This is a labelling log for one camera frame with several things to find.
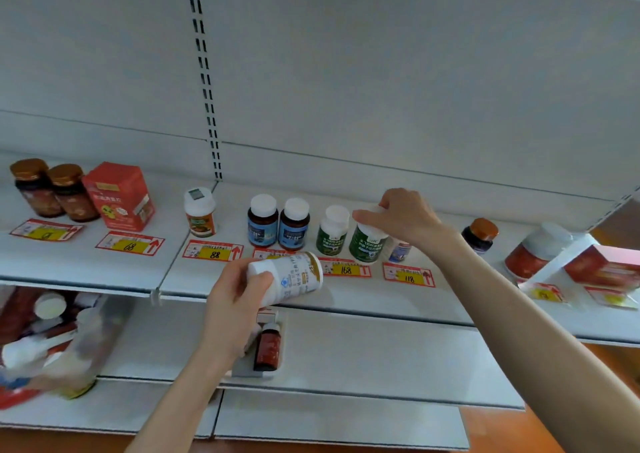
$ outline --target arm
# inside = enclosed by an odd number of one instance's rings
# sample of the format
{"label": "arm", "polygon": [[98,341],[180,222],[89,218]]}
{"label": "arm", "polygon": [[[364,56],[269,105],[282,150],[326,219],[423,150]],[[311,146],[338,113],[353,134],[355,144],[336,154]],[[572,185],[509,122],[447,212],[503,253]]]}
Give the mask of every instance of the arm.
{"label": "arm", "polygon": [[387,212],[353,217],[436,263],[502,371],[567,453],[640,451],[640,399],[600,360],[442,224],[418,192],[389,190],[380,205]]}
{"label": "arm", "polygon": [[126,453],[189,451],[220,379],[244,350],[262,296],[273,280],[270,273],[263,272],[245,283],[246,267],[252,261],[239,259],[225,266],[207,299],[196,351]]}

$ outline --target forearm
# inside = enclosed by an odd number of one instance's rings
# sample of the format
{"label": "forearm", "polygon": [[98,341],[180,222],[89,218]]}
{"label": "forearm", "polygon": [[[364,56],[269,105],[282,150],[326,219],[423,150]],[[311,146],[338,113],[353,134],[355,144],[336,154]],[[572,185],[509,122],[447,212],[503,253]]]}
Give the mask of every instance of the forearm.
{"label": "forearm", "polygon": [[186,453],[226,369],[224,360],[198,349],[126,453]]}
{"label": "forearm", "polygon": [[565,451],[640,450],[635,394],[462,239],[451,235],[446,243],[431,258],[505,375]]}

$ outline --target red product box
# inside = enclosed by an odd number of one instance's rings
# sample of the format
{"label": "red product box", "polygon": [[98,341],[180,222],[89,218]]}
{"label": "red product box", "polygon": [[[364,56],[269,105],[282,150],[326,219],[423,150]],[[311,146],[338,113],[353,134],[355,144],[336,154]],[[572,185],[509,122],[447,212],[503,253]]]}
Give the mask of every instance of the red product box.
{"label": "red product box", "polygon": [[633,291],[640,287],[640,251],[594,244],[565,265],[564,271],[576,283]]}
{"label": "red product box", "polygon": [[103,162],[82,181],[109,229],[142,231],[156,212],[140,167]]}

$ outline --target brown bottle cap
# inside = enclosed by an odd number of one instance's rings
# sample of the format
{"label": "brown bottle cap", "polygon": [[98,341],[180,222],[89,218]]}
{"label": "brown bottle cap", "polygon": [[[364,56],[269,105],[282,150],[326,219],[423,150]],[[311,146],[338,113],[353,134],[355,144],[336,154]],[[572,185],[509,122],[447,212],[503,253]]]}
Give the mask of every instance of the brown bottle cap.
{"label": "brown bottle cap", "polygon": [[478,239],[493,240],[498,235],[498,226],[489,219],[477,218],[471,223],[469,229]]}
{"label": "brown bottle cap", "polygon": [[82,169],[75,163],[63,163],[56,165],[48,172],[51,182],[55,186],[67,187],[80,182],[82,179]]}
{"label": "brown bottle cap", "polygon": [[39,158],[27,158],[13,163],[9,170],[18,181],[36,181],[46,173],[49,166]]}

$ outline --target hand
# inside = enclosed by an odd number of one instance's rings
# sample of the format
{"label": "hand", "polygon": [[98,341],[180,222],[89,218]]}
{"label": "hand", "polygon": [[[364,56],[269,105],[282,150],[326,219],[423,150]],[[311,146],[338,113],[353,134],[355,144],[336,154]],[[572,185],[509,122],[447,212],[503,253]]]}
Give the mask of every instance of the hand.
{"label": "hand", "polygon": [[246,281],[246,270],[255,259],[228,263],[207,298],[199,350],[210,356],[226,372],[244,352],[244,346],[260,309],[260,302],[273,281],[266,271]]}
{"label": "hand", "polygon": [[380,200],[383,213],[353,211],[353,219],[361,224],[373,226],[396,239],[418,247],[426,255],[442,247],[443,240],[457,240],[460,233],[444,225],[420,194],[407,189],[389,189]]}

